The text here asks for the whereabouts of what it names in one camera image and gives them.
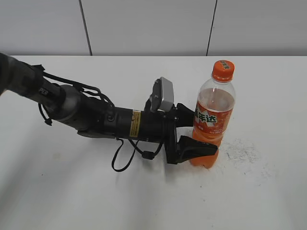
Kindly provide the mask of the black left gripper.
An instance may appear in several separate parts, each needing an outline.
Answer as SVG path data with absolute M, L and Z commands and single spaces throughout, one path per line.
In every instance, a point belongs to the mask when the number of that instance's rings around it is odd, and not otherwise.
M 214 144 L 181 136 L 177 142 L 177 127 L 192 127 L 194 111 L 178 103 L 163 114 L 164 147 L 166 162 L 178 164 L 194 158 L 213 156 L 218 147 Z

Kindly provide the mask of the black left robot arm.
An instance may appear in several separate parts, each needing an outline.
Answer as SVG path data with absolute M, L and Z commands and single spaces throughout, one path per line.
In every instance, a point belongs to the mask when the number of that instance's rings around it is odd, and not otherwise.
M 169 164 L 212 156 L 218 150 L 214 144 L 177 137 L 177 128 L 193 126 L 194 112 L 174 102 L 173 84 L 164 77 L 154 82 L 144 110 L 138 111 L 116 107 L 96 87 L 51 75 L 41 65 L 1 54 L 0 90 L 37 102 L 47 125 L 58 121 L 83 137 L 128 140 L 144 159 L 154 159 L 157 151 L 141 150 L 140 141 L 164 148 Z

